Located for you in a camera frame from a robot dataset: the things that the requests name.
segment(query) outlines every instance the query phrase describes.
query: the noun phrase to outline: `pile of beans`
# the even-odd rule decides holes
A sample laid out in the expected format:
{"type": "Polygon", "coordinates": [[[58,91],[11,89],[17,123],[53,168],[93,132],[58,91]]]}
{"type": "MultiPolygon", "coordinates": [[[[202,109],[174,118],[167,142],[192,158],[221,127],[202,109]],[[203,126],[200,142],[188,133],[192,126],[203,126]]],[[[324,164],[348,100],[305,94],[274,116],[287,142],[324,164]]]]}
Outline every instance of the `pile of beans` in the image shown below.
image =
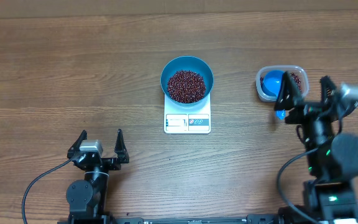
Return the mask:
{"type": "MultiPolygon", "coordinates": [[[[291,77],[294,79],[295,83],[298,85],[298,88],[299,88],[299,91],[302,92],[302,85],[301,85],[301,80],[300,78],[298,77],[297,74],[291,72],[291,77]]],[[[260,85],[262,86],[264,84],[264,78],[261,77],[260,78],[260,85]]]]}
{"type": "Polygon", "coordinates": [[[204,98],[206,87],[200,74],[180,70],[169,79],[167,90],[177,102],[194,103],[204,98]]]}

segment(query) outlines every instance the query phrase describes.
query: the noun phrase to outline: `plastic container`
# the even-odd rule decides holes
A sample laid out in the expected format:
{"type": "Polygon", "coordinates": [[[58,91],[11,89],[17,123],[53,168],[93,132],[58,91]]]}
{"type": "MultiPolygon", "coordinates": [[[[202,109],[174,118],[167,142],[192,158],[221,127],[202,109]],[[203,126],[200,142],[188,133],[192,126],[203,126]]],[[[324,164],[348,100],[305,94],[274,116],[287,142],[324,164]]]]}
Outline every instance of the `plastic container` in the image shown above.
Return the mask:
{"type": "Polygon", "coordinates": [[[170,100],[172,100],[174,103],[176,103],[179,106],[191,107],[203,102],[206,99],[206,97],[211,93],[214,85],[214,75],[212,73],[211,68],[207,65],[207,63],[205,63],[200,58],[194,56],[181,56],[167,63],[165,68],[162,70],[160,82],[161,82],[162,91],[170,100]],[[205,87],[206,87],[204,98],[194,103],[179,103],[171,98],[167,90],[168,81],[175,74],[175,72],[180,70],[189,70],[192,72],[196,72],[199,73],[204,78],[205,87]]]}
{"type": "Polygon", "coordinates": [[[258,91],[260,100],[263,102],[276,102],[276,96],[269,96],[268,94],[264,93],[260,84],[260,78],[265,77],[266,74],[272,70],[281,70],[283,72],[289,71],[295,73],[301,80],[302,96],[305,97],[309,93],[308,76],[303,68],[296,65],[273,65],[262,68],[259,70],[258,74],[256,74],[256,90],[258,91]]]}

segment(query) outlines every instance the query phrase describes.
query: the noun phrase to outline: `kitchen scale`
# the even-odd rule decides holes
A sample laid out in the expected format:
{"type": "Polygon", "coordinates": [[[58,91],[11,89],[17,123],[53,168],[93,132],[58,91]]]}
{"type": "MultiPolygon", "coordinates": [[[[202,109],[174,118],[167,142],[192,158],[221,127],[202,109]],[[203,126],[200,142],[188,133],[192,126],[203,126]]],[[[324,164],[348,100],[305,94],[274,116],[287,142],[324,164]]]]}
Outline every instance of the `kitchen scale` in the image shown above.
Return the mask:
{"type": "Polygon", "coordinates": [[[211,95],[202,102],[184,107],[165,95],[164,131],[168,134],[208,134],[211,132],[211,95]]]}
{"type": "Polygon", "coordinates": [[[161,88],[165,94],[164,131],[168,134],[208,134],[211,132],[211,90],[214,76],[210,67],[200,58],[181,56],[170,61],[161,74],[161,88]],[[169,79],[177,71],[188,70],[203,77],[204,98],[194,103],[180,103],[170,98],[169,79]]]}

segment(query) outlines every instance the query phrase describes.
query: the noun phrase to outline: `bowl rim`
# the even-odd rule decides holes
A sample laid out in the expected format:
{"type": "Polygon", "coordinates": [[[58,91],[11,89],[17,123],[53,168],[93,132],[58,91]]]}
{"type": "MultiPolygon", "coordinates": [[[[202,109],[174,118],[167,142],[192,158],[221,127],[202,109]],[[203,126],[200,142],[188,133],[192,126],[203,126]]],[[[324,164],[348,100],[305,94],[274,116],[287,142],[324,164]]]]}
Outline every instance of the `bowl rim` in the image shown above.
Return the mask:
{"type": "Polygon", "coordinates": [[[215,78],[214,78],[214,73],[212,72],[211,67],[210,67],[204,60],[202,60],[201,58],[195,57],[195,56],[191,56],[191,55],[183,55],[183,56],[179,56],[179,57],[176,57],[176,58],[172,59],[171,61],[169,61],[169,62],[164,66],[164,68],[163,68],[162,71],[161,71],[160,86],[161,86],[162,91],[164,92],[164,95],[166,95],[166,96],[167,96],[170,100],[172,100],[174,103],[177,103],[177,104],[183,105],[183,106],[193,106],[193,105],[196,105],[196,104],[202,102],[209,94],[211,94],[212,89],[214,88],[214,79],[215,79],[215,78]],[[166,69],[166,67],[167,67],[170,63],[172,63],[174,60],[179,59],[179,58],[184,58],[184,57],[194,58],[194,59],[197,59],[197,60],[203,62],[203,63],[208,67],[208,69],[209,69],[209,71],[211,72],[211,75],[212,75],[212,86],[211,86],[211,89],[209,90],[208,94],[205,94],[205,96],[204,96],[202,99],[200,99],[199,101],[194,102],[194,103],[180,103],[180,102],[177,102],[176,100],[172,99],[171,96],[169,95],[169,93],[166,93],[165,90],[164,90],[164,88],[162,87],[162,74],[164,73],[164,70],[166,69]]]}

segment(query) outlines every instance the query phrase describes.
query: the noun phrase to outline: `container of beans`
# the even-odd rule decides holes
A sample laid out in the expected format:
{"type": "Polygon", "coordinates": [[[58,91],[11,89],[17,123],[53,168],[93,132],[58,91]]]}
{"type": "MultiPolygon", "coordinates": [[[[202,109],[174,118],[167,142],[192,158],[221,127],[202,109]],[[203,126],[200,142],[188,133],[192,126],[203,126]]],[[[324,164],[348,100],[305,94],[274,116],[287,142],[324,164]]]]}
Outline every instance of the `container of beans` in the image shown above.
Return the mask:
{"type": "Polygon", "coordinates": [[[190,107],[201,103],[211,93],[214,76],[201,59],[181,56],[165,66],[160,81],[168,98],[177,105],[190,107]]]}
{"type": "Polygon", "coordinates": [[[309,92],[309,81],[306,72],[299,66],[296,65],[273,65],[264,67],[256,74],[256,89],[258,91],[258,95],[260,100],[263,102],[276,102],[276,96],[272,96],[266,94],[263,91],[262,85],[264,81],[264,77],[269,72],[277,72],[282,71],[283,73],[288,71],[291,73],[292,78],[295,83],[298,85],[299,90],[302,93],[302,96],[305,97],[309,92]]]}

